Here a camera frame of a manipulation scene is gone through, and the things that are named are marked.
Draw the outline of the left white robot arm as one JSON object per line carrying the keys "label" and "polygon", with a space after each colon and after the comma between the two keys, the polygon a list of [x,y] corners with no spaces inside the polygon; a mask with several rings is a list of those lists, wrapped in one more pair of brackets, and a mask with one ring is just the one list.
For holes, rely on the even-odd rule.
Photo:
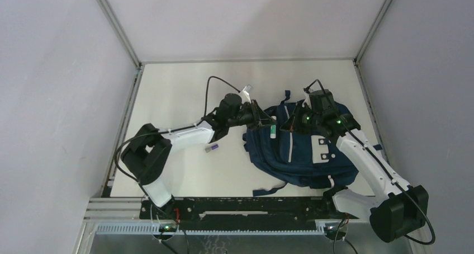
{"label": "left white robot arm", "polygon": [[123,163],[121,173],[134,180],[153,204],[153,212],[162,219],[175,210],[172,193],[167,189],[162,173],[168,157],[179,150],[216,142],[230,128],[245,125],[255,130],[276,125],[256,100],[243,101],[240,95],[229,93],[210,113],[198,122],[174,129],[158,129],[143,125],[136,135],[123,142],[115,151],[115,162]]}

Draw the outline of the green white glue stick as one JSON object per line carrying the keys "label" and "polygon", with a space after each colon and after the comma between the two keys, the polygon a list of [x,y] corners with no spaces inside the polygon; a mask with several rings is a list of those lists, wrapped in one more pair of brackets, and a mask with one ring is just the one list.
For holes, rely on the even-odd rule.
{"label": "green white glue stick", "polygon": [[271,139],[276,139],[276,136],[277,136],[277,123],[278,123],[277,122],[277,117],[276,116],[271,116],[271,118],[273,119],[274,124],[271,125],[269,137]]}

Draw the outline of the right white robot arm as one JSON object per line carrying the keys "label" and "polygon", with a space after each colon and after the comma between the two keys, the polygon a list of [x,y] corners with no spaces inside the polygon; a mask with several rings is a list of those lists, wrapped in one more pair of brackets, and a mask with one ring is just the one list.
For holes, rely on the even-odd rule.
{"label": "right white robot arm", "polygon": [[351,161],[374,193],[364,196],[345,187],[331,191],[330,199],[323,202],[325,215],[338,218],[348,213],[368,221],[386,243],[408,238],[425,225],[432,229],[426,189],[413,186],[377,153],[354,116],[340,112],[330,91],[306,87],[304,92],[303,103],[296,105],[281,129],[299,134],[318,131]]}

